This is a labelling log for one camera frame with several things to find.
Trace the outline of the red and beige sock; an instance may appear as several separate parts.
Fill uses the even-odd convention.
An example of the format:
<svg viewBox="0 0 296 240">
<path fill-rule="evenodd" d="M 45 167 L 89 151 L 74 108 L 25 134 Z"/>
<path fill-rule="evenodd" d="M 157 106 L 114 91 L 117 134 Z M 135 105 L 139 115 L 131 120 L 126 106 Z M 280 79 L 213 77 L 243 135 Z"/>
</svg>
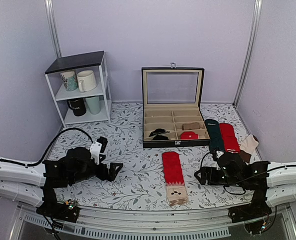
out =
<svg viewBox="0 0 296 240">
<path fill-rule="evenodd" d="M 174 151 L 162 153 L 163 173 L 169 206 L 188 202 L 179 154 Z"/>
</svg>

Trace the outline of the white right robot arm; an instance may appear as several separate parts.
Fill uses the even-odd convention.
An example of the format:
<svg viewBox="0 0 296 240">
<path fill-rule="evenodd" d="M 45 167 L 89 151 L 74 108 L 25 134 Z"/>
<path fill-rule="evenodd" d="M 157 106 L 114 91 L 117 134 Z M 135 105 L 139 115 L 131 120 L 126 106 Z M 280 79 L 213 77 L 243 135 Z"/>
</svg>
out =
<svg viewBox="0 0 296 240">
<path fill-rule="evenodd" d="M 240 187 L 253 192 L 249 204 L 229 208 L 233 223 L 264 217 L 278 205 L 296 202 L 296 162 L 247 164 L 238 153 L 214 156 L 218 167 L 200 166 L 194 173 L 201 185 Z"/>
</svg>

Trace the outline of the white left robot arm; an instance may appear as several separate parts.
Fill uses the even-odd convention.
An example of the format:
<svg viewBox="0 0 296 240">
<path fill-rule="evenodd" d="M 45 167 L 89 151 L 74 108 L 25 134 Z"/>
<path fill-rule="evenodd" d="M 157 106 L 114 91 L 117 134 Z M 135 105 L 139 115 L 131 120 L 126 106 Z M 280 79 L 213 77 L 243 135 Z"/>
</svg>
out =
<svg viewBox="0 0 296 240">
<path fill-rule="evenodd" d="M 92 177 L 111 182 L 122 167 L 115 162 L 96 163 L 84 147 L 70 149 L 59 160 L 43 160 L 38 165 L 0 158 L 0 196 L 31 205 L 37 214 L 75 223 L 80 212 L 78 201 L 58 201 L 55 189 Z"/>
</svg>

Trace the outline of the dark green sock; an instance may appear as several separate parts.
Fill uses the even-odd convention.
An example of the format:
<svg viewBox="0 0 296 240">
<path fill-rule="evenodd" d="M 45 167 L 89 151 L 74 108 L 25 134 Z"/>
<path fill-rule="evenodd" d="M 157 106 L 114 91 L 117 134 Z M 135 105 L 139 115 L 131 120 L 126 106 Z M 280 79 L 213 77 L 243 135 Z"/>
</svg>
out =
<svg viewBox="0 0 296 240">
<path fill-rule="evenodd" d="M 210 137 L 209 150 L 211 152 L 225 152 L 219 123 L 214 119 L 206 119 L 205 126 Z"/>
</svg>

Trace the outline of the red sock with white band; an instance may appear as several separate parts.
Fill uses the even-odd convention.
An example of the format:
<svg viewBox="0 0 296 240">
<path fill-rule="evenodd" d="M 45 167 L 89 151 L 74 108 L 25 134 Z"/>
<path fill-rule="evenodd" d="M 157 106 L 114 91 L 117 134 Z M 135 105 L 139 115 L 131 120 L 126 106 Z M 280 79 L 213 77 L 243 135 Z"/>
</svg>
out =
<svg viewBox="0 0 296 240">
<path fill-rule="evenodd" d="M 235 136 L 234 128 L 229 123 L 220 123 L 221 137 L 224 143 L 225 152 L 240 153 L 240 147 Z"/>
</svg>

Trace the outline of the rolled brown sock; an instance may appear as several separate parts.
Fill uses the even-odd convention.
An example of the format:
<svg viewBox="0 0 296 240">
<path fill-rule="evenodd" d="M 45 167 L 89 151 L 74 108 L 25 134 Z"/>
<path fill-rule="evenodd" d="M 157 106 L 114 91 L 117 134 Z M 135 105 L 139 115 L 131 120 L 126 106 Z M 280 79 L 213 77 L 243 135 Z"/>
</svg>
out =
<svg viewBox="0 0 296 240">
<path fill-rule="evenodd" d="M 199 130 L 204 129 L 204 123 L 203 122 L 190 122 L 190 123 L 183 123 L 182 124 L 182 130 Z"/>
</svg>

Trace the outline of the cream and brown sock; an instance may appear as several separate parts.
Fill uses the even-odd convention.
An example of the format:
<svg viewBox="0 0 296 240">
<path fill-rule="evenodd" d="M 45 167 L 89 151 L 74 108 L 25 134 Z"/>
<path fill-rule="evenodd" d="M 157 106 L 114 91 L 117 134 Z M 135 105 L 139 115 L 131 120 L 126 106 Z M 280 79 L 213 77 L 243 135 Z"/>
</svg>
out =
<svg viewBox="0 0 296 240">
<path fill-rule="evenodd" d="M 245 163 L 250 163 L 251 156 L 258 147 L 258 145 L 258 139 L 252 134 L 247 136 L 245 140 L 241 142 L 239 155 Z"/>
</svg>

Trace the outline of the rolled black sock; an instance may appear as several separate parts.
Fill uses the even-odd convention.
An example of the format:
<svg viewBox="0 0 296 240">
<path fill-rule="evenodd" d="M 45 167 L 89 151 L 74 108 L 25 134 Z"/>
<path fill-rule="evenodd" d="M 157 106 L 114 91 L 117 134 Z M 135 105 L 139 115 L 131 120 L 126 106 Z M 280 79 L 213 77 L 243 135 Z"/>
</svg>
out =
<svg viewBox="0 0 296 240">
<path fill-rule="evenodd" d="M 149 137 L 152 138 L 153 141 L 168 140 L 169 138 L 166 136 L 168 133 L 169 131 L 163 128 L 157 128 L 149 134 Z"/>
</svg>

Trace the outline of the light green tumbler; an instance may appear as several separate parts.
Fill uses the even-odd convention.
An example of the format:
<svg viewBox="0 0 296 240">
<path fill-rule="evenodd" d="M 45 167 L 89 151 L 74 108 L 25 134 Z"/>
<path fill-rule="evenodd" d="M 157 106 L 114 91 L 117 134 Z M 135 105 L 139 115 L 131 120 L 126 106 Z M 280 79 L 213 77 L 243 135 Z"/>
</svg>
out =
<svg viewBox="0 0 296 240">
<path fill-rule="evenodd" d="M 91 114 L 96 115 L 100 113 L 101 108 L 99 96 L 86 97 L 85 101 L 88 105 Z"/>
</svg>

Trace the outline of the black mug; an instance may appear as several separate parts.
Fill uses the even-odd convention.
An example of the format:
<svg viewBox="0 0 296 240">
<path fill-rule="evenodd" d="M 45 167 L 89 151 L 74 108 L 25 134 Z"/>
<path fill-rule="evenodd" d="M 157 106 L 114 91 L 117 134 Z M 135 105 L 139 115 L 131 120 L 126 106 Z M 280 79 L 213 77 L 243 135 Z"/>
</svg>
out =
<svg viewBox="0 0 296 240">
<path fill-rule="evenodd" d="M 86 114 L 86 107 L 83 98 L 74 98 L 66 101 L 68 108 L 73 111 L 76 117 Z"/>
</svg>

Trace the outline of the white shelf with black top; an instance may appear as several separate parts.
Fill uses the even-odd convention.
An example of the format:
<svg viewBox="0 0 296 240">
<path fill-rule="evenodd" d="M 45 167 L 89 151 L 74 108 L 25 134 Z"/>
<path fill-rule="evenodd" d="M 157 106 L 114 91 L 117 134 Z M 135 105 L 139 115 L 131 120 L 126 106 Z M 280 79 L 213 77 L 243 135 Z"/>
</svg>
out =
<svg viewBox="0 0 296 240">
<path fill-rule="evenodd" d="M 64 128 L 111 121 L 105 51 L 57 58 L 45 71 L 45 78 Z"/>
</svg>

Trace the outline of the teal patterned mug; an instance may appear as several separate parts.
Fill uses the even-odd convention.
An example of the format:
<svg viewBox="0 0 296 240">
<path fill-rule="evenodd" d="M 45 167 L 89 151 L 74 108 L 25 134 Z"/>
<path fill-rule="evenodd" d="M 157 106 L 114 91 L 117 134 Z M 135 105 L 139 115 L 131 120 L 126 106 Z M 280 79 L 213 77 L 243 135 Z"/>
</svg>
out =
<svg viewBox="0 0 296 240">
<path fill-rule="evenodd" d="M 75 70 L 60 73 L 64 88 L 67 92 L 72 92 L 78 88 L 78 82 Z"/>
</svg>

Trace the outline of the aluminium front frame rail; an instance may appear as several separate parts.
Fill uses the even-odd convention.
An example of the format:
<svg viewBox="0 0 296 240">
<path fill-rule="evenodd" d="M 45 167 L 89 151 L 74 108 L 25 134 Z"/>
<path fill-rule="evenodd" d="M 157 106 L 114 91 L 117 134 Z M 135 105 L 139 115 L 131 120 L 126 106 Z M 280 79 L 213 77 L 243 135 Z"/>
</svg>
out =
<svg viewBox="0 0 296 240">
<path fill-rule="evenodd" d="M 296 222 L 289 204 L 277 208 L 266 233 L 251 235 L 247 224 L 259 224 L 257 218 L 233 223 L 228 207 L 138 211 L 81 207 L 76 223 L 63 222 L 60 239 L 98 240 L 296 240 Z"/>
</svg>

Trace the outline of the left metal corner post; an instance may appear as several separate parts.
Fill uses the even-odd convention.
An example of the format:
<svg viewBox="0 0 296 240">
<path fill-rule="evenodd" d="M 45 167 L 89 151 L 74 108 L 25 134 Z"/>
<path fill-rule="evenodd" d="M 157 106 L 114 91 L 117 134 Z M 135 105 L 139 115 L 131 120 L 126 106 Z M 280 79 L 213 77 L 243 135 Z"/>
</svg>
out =
<svg viewBox="0 0 296 240">
<path fill-rule="evenodd" d="M 57 58 L 62 57 L 61 48 L 57 33 L 57 27 L 55 22 L 55 15 L 54 15 L 54 8 L 53 8 L 53 1 L 52 0 L 45 0 L 45 9 L 46 9 L 46 16 L 48 21 L 48 26 L 50 30 L 50 37 L 53 44 L 53 49 Z"/>
</svg>

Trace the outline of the right metal corner post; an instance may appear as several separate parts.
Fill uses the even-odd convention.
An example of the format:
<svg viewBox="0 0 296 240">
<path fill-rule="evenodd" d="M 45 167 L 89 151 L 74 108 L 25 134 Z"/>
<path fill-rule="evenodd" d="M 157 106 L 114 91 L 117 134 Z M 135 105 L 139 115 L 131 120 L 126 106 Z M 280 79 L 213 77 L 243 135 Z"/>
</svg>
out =
<svg viewBox="0 0 296 240">
<path fill-rule="evenodd" d="M 238 105 L 241 101 L 242 92 L 244 90 L 248 71 L 250 68 L 253 50 L 254 50 L 254 46 L 255 46 L 255 41 L 256 41 L 258 28 L 259 28 L 259 24 L 260 24 L 262 3 L 263 3 L 262 0 L 255 0 L 251 29 L 250 29 L 250 36 L 249 36 L 249 40 L 248 40 L 248 46 L 247 46 L 247 50 L 246 50 L 245 60 L 243 63 L 237 92 L 236 92 L 234 102 L 233 102 L 233 105 L 235 106 L 235 108 L 238 107 Z"/>
</svg>

